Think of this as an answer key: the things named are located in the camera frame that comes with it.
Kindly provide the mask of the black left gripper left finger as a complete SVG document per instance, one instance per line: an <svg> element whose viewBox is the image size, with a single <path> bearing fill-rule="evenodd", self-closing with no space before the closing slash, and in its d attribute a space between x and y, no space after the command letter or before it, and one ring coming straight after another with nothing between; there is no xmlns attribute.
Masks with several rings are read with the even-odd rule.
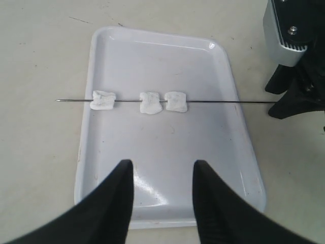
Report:
<svg viewBox="0 0 325 244"><path fill-rule="evenodd" d="M133 203L133 163L122 160L69 211L11 243L125 243Z"/></svg>

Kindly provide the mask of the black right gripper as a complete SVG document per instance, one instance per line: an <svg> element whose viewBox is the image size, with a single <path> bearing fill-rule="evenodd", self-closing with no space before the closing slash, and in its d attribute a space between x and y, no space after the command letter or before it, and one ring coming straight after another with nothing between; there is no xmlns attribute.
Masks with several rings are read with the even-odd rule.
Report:
<svg viewBox="0 0 325 244"><path fill-rule="evenodd" d="M296 67L294 97L285 94L268 111L277 119L324 111L324 1L296 1L295 8L298 35L308 49ZM282 94L289 89L294 74L294 67L278 65L265 91Z"/></svg>

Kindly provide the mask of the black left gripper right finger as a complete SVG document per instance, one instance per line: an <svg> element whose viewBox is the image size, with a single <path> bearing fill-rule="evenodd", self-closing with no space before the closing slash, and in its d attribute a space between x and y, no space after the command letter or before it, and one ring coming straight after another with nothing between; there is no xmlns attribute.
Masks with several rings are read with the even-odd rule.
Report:
<svg viewBox="0 0 325 244"><path fill-rule="evenodd" d="M248 204L204 160L193 166L192 203L201 243L311 243Z"/></svg>

